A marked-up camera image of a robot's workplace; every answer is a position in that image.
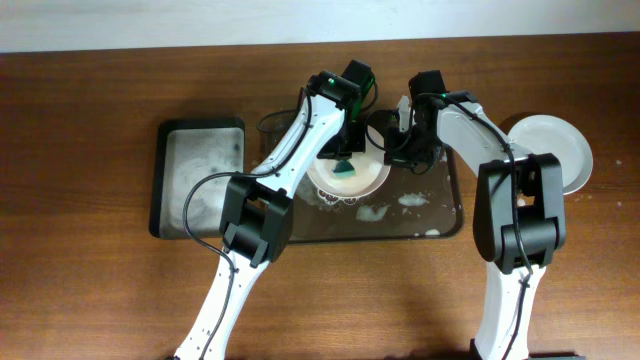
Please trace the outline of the green yellow sponge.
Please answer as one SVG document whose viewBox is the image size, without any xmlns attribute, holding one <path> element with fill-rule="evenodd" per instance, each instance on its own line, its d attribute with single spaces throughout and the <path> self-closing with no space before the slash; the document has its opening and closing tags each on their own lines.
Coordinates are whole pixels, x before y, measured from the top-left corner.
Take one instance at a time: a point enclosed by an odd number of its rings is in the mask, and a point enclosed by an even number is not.
<svg viewBox="0 0 640 360">
<path fill-rule="evenodd" d="M 348 160 L 339 160 L 332 169 L 332 173 L 338 179 L 347 179 L 355 176 L 356 170 Z"/>
</svg>

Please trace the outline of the pink white plate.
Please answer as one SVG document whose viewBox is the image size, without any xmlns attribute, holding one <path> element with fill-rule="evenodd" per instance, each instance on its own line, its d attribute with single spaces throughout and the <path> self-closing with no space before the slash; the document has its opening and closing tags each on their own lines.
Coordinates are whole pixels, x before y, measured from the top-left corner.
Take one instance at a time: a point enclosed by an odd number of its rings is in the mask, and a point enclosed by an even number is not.
<svg viewBox="0 0 640 360">
<path fill-rule="evenodd" d="M 384 164 L 384 151 L 375 147 L 367 137 L 364 141 L 365 151 L 354 153 L 348 160 L 354 170 L 347 175 L 334 172 L 338 160 L 316 159 L 312 162 L 307 176 L 325 202 L 355 203 L 357 199 L 375 192 L 389 176 L 391 167 Z"/>
</svg>

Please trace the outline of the pale green plate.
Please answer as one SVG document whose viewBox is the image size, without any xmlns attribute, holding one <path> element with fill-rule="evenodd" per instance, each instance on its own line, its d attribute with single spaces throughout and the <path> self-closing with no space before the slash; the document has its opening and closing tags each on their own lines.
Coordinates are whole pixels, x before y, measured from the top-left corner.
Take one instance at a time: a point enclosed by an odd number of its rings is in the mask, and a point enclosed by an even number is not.
<svg viewBox="0 0 640 360">
<path fill-rule="evenodd" d="M 552 153 L 559 160 L 565 195 L 588 182 L 594 164 L 591 147 L 569 122 L 551 115 L 532 115 L 519 120 L 508 136 L 534 154 Z"/>
</svg>

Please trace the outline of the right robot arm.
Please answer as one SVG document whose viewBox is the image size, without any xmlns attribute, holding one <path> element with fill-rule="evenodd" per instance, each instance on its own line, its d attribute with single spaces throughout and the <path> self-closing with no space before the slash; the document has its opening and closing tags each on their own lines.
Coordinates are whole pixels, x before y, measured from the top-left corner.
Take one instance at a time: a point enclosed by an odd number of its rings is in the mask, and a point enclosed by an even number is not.
<svg viewBox="0 0 640 360">
<path fill-rule="evenodd" d="M 404 122 L 387 137 L 390 164 L 447 146 L 477 178 L 473 237 L 487 280 L 471 357 L 529 358 L 536 292 L 566 240 L 559 159 L 514 144 L 467 91 L 414 92 Z"/>
</svg>

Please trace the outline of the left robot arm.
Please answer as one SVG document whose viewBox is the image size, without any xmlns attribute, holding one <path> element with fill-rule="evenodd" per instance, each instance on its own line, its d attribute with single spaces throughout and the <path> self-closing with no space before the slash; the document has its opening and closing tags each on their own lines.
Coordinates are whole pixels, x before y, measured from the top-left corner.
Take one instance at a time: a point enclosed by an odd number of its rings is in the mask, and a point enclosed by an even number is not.
<svg viewBox="0 0 640 360">
<path fill-rule="evenodd" d="M 213 284 L 193 327 L 174 353 L 179 360 L 222 359 L 252 287 L 288 244 L 294 195 L 314 159 L 345 162 L 364 149 L 348 135 L 368 92 L 376 90 L 369 70 L 323 71 L 301 91 L 293 124 L 272 153 L 250 173 L 226 173 L 219 230 L 222 245 Z"/>
</svg>

